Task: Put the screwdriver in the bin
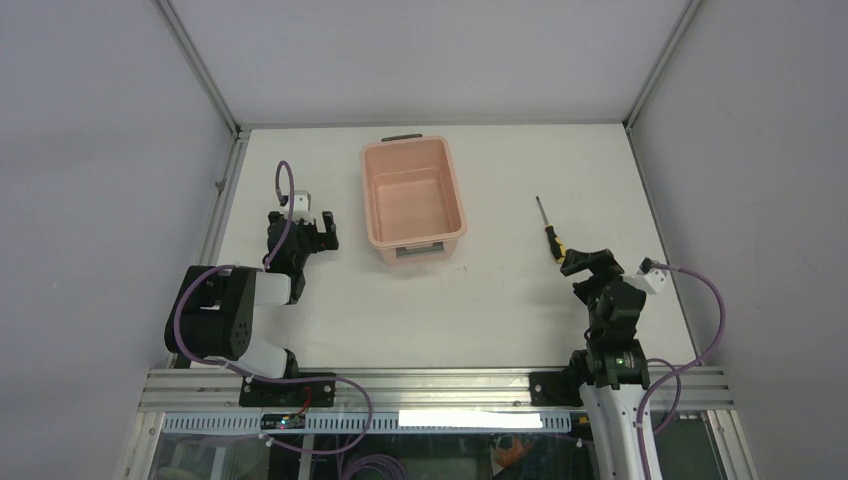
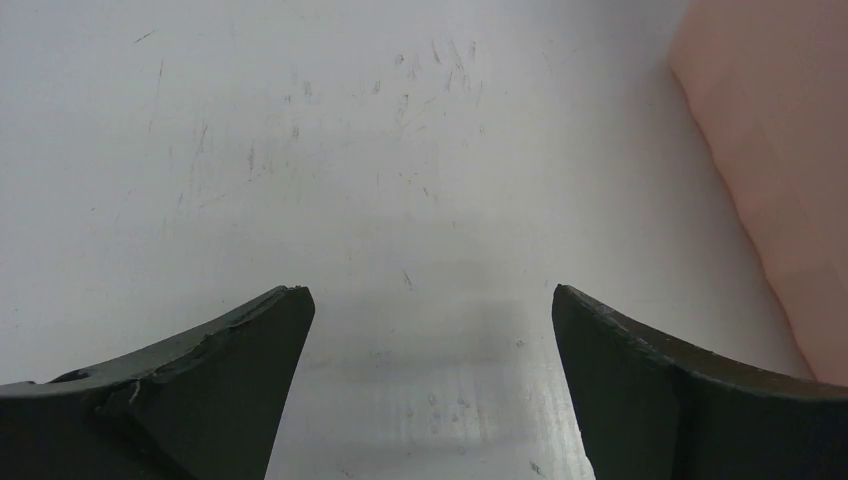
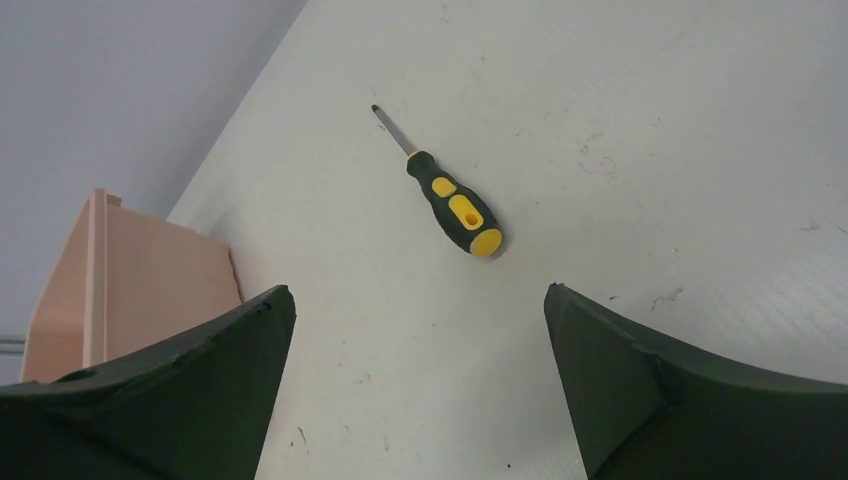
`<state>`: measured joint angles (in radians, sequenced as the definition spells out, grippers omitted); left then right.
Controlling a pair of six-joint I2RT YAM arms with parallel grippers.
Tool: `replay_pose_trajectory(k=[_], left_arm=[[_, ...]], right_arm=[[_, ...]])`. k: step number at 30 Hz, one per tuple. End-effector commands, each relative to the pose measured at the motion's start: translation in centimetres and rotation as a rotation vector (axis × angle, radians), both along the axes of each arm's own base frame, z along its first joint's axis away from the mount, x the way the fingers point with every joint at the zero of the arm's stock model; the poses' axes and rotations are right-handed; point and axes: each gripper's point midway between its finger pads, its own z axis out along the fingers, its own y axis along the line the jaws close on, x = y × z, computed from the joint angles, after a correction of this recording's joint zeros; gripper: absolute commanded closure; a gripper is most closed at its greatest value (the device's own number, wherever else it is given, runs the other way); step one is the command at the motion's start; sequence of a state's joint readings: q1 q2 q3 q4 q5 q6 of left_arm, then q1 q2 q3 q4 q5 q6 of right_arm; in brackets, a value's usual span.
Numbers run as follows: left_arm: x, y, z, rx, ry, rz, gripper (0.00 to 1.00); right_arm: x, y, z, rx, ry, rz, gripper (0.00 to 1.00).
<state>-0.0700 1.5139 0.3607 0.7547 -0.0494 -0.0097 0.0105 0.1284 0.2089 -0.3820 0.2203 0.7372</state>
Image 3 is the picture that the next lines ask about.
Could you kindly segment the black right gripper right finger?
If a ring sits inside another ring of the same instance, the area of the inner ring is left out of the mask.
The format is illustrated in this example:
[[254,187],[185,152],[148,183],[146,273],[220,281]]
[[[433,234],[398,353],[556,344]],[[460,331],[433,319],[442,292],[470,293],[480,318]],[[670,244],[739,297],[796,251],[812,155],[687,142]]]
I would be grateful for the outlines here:
[[544,314],[591,479],[843,479],[847,388],[708,352],[549,287]]

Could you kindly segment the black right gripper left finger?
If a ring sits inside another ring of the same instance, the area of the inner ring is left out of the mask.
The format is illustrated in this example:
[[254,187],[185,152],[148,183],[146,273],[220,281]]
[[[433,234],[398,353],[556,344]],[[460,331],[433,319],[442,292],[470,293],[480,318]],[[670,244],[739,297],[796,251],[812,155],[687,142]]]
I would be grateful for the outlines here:
[[275,286],[51,383],[1,390],[5,479],[251,479],[296,322]]

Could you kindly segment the black yellow screwdriver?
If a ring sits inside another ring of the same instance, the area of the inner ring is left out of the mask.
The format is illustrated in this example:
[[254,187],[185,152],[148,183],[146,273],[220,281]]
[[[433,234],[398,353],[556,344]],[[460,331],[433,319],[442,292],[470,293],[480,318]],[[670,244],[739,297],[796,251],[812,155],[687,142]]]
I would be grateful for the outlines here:
[[504,233],[484,200],[442,169],[432,154],[415,148],[381,107],[373,104],[371,110],[407,155],[406,172],[418,182],[445,235],[475,257],[494,255]]

